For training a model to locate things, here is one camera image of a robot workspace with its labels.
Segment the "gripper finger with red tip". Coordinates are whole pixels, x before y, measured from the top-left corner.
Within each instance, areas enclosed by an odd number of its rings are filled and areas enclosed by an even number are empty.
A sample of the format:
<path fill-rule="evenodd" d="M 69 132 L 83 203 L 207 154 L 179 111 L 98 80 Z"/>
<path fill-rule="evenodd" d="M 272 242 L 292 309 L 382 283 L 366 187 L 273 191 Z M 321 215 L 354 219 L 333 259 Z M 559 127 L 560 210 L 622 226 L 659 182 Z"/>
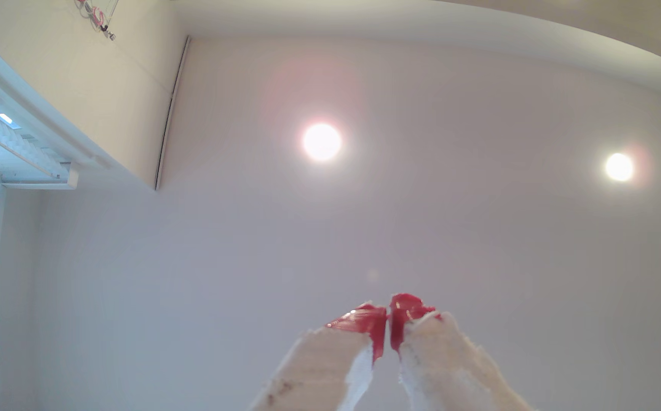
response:
<path fill-rule="evenodd" d="M 534 410 L 490 355 L 443 312 L 408 293 L 390 300 L 390 343 L 412 410 Z"/>
<path fill-rule="evenodd" d="M 305 332 L 251 410 L 355 410 L 382 357 L 387 309 L 367 302 Z"/>

